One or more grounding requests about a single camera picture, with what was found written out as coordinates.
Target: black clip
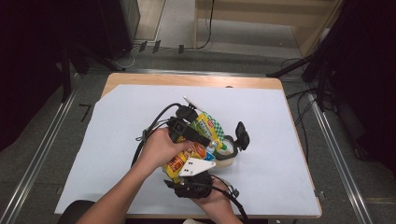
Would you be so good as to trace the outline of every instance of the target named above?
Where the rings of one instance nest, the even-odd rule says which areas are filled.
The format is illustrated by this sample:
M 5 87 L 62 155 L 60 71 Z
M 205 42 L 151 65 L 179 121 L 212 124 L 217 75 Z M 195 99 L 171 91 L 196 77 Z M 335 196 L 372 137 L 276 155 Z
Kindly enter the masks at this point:
M 236 145 L 240 148 L 240 150 L 245 150 L 250 143 L 250 137 L 248 136 L 248 132 L 246 131 L 244 123 L 242 121 L 238 122 L 238 126 L 235 129 L 236 135 Z
M 143 43 L 140 45 L 139 52 L 142 52 L 143 50 L 145 50 L 145 49 L 146 49 L 146 45 L 147 45 L 147 44 L 148 44 L 148 42 L 147 42 L 147 41 L 143 42 Z
M 199 143 L 204 147 L 209 146 L 211 142 L 210 139 L 200 135 L 181 118 L 171 118 L 166 122 L 166 124 L 171 129 L 169 132 L 169 136 L 174 143 L 180 136 L 192 142 Z
M 154 45 L 154 49 L 152 50 L 152 53 L 157 53 L 158 50 L 160 49 L 160 45 L 161 45 L 161 40 L 155 41 L 155 45 Z
M 182 54 L 184 52 L 184 45 L 178 46 L 178 54 Z
M 181 106 L 176 111 L 176 116 L 181 119 L 185 119 L 188 122 L 193 122 L 198 118 L 197 112 L 195 112 L 195 106 L 189 104 L 189 106 Z

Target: gray floor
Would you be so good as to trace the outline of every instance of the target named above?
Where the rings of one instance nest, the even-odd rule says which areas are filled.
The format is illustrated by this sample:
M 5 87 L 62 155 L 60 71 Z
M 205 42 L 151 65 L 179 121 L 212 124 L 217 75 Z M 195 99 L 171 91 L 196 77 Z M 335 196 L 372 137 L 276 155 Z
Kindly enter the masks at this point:
M 198 20 L 198 47 L 201 47 L 209 36 L 207 27 L 211 1 L 205 2 L 207 20 Z M 178 48 L 179 45 L 192 47 L 194 10 L 194 1 L 166 1 L 156 39 L 162 41 L 162 47 Z M 268 57 L 301 57 L 289 26 L 236 21 L 212 21 L 212 35 L 205 50 Z
M 134 69 L 214 71 L 244 73 L 240 76 L 256 77 L 278 70 L 283 60 L 213 52 L 186 52 L 178 55 L 175 50 L 162 50 L 157 54 L 144 51 L 136 53 Z M 59 188 L 62 188 L 66 181 L 91 115 L 90 113 L 81 122 L 86 108 L 79 104 L 94 105 L 99 100 L 109 73 L 98 65 L 93 67 L 91 72 L 81 80 L 74 103 L 21 208 L 16 223 L 56 223 L 59 217 L 54 215 L 53 211 L 60 198 Z M 304 83 L 299 80 L 298 76 L 285 77 L 282 83 L 286 94 L 304 90 Z M 6 208 L 9 197 L 22 178 L 40 140 L 50 125 L 50 121 L 59 107 L 61 96 L 62 89 L 59 89 L 29 123 L 21 138 L 0 153 L 1 211 Z M 290 111 L 296 117 L 296 99 L 290 100 Z M 393 176 L 378 162 L 357 160 L 339 118 L 332 112 L 327 112 L 327 115 L 353 175 L 361 188 L 362 195 L 371 199 L 383 199 L 380 203 L 374 200 L 372 200 L 374 203 L 368 203 L 375 223 L 390 222 L 395 218 L 396 205 L 386 199 L 394 197 L 395 181 Z M 327 199 L 320 202 L 323 209 L 321 218 L 301 219 L 298 223 L 358 223 L 312 111 L 309 111 L 304 117 L 304 124 L 311 148 L 309 153 L 310 172 L 315 187 L 324 191 Z M 300 126 L 297 127 L 297 130 L 304 146 Z M 280 223 L 292 222 L 292 220 L 280 219 L 270 220 L 270 223 L 279 221 Z

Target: person's left hand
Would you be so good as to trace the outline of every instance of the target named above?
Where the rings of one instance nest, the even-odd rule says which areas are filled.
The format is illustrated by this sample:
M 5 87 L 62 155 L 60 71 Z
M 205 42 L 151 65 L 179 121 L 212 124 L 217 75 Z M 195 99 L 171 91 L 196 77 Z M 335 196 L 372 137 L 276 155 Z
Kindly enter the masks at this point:
M 177 153 L 189 148 L 190 141 L 173 143 L 169 137 L 169 130 L 161 128 L 152 133 L 143 146 L 136 163 L 144 164 L 151 172 L 172 160 Z

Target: white sheet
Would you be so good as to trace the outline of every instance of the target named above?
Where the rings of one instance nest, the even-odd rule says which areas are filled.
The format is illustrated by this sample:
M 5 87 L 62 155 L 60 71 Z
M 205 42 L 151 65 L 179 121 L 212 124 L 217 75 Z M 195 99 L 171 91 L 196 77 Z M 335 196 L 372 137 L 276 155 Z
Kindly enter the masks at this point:
M 231 166 L 209 172 L 240 191 L 238 201 L 248 215 L 321 215 L 283 91 L 139 85 L 119 85 L 96 104 L 55 213 L 61 214 L 75 200 L 97 201 L 114 186 L 131 165 L 136 137 L 166 106 L 185 105 L 186 94 L 232 137 L 238 121 L 244 122 L 250 136 L 247 150 Z M 175 111 L 163 118 L 174 116 Z M 157 169 L 128 214 L 203 214 L 166 187 L 166 178 Z

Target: metal frame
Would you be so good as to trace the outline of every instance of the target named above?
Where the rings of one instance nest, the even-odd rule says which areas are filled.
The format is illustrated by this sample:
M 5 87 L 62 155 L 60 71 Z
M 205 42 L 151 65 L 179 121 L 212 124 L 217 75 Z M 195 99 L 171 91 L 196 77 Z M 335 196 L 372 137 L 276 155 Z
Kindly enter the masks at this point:
M 314 94 L 309 94 L 309 101 L 315 99 Z M 350 203 L 355 211 L 356 217 L 360 224 L 369 224 L 374 223 L 371 219 L 367 206 L 364 202 L 363 197 L 361 196 L 361 192 L 356 184 L 352 173 L 350 173 L 349 168 L 347 166 L 347 162 L 344 159 L 344 156 L 341 152 L 340 147 L 338 146 L 337 140 L 335 139 L 334 134 L 332 133 L 332 128 L 330 126 L 329 121 L 327 120 L 326 114 L 321 112 L 317 103 L 313 103 L 313 109 L 315 112 L 315 116 L 318 119 L 318 124 L 320 129 L 323 132 L 323 135 L 326 139 L 329 150 L 332 154 L 332 159 L 335 163 L 335 167 L 338 170 L 338 174 L 341 177 L 341 180 L 346 188 L 346 194 L 350 200 Z
M 132 69 L 126 73 L 140 74 L 174 74 L 174 75 L 192 75 L 192 76 L 217 76 L 217 77 L 266 77 L 265 74 L 255 73 L 228 73 L 228 72 L 206 72 L 206 71 L 180 71 L 180 70 L 161 70 L 161 69 Z M 281 81 L 301 80 L 299 76 L 283 76 Z
M 52 120 L 49 128 L 47 129 L 47 132 L 44 135 L 40 146 L 38 147 L 34 157 L 32 158 L 32 161 L 30 162 L 25 174 L 23 175 L 23 178 L 21 179 L 20 183 L 12 194 L 11 200 L 9 201 L 7 208 L 0 219 L 1 224 L 14 223 L 16 221 L 17 216 L 21 211 L 21 207 L 23 206 L 23 203 L 26 200 L 30 189 L 35 183 L 35 179 L 37 178 L 38 173 L 43 166 L 44 160 L 47 158 L 47 155 L 50 152 L 52 143 L 57 133 L 59 132 L 59 129 L 64 123 L 64 118 L 66 117 L 71 104 L 73 104 L 79 81 L 80 78 L 77 77 L 77 84 L 75 88 L 72 90 L 69 97 L 59 106 L 59 109 L 54 119 Z

